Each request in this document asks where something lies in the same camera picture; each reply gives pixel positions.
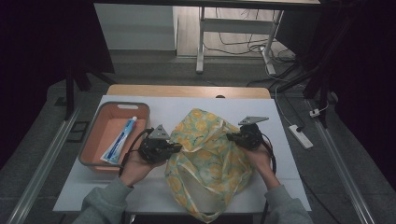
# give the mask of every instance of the hand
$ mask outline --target hand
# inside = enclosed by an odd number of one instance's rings
[[[128,187],[144,179],[149,172],[157,166],[164,165],[166,161],[150,164],[144,161],[137,151],[132,151],[126,162],[120,180]]]
[[[254,151],[247,150],[239,147],[245,152],[250,164],[256,168],[259,174],[262,176],[267,189],[273,189],[280,185],[279,180],[276,178],[274,172],[271,169],[271,156],[267,148],[263,144],[260,144],[259,148]]]
[[[271,170],[271,156],[263,144],[260,144],[256,150],[247,150],[238,146],[247,155],[250,164],[257,170]]]

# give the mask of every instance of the white cabinet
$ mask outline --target white cabinet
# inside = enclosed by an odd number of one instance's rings
[[[94,5],[108,49],[177,48],[175,7]]]

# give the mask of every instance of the toothpaste tube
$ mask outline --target toothpaste tube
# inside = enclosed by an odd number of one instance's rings
[[[136,120],[137,117],[128,119],[122,132],[119,134],[119,136],[117,136],[116,140],[114,140],[114,142],[106,150],[105,154],[103,154],[100,158],[102,161],[106,161],[111,164],[119,163],[122,147],[125,144],[125,140],[128,137],[128,134],[133,130],[134,126],[136,125]]]

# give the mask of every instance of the gray sleeve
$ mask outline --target gray sleeve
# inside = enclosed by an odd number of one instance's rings
[[[82,202],[81,213],[73,223],[120,223],[132,191],[115,178],[106,188],[94,188]]]
[[[299,199],[292,199],[281,185],[265,193],[265,198],[270,205],[270,213],[265,220],[268,224],[280,223],[313,223]]]

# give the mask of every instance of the plastic bag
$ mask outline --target plastic bag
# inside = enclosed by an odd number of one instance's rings
[[[205,223],[215,220],[241,191],[253,168],[226,133],[238,132],[226,120],[193,109],[172,131],[171,142],[183,148],[169,159],[165,178],[174,198]]]

